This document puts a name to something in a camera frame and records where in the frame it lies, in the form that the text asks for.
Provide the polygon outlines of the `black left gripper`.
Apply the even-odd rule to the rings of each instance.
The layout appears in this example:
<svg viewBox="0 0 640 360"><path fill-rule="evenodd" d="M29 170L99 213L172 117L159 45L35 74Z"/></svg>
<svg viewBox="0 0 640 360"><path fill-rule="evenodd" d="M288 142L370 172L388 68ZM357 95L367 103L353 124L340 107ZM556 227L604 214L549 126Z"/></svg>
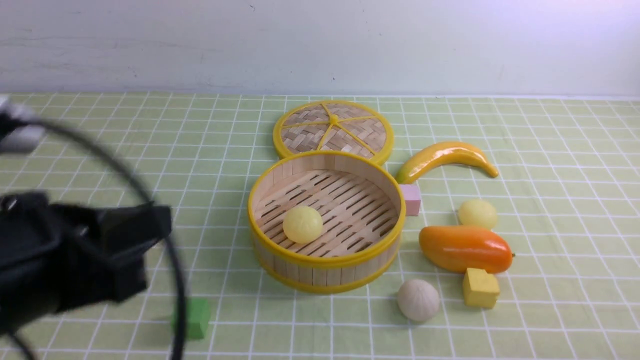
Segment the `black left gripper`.
<svg viewBox="0 0 640 360"><path fill-rule="evenodd" d="M1 333L143 292L146 251L171 232L167 205L88 207L50 202L42 191L2 196Z"/></svg>

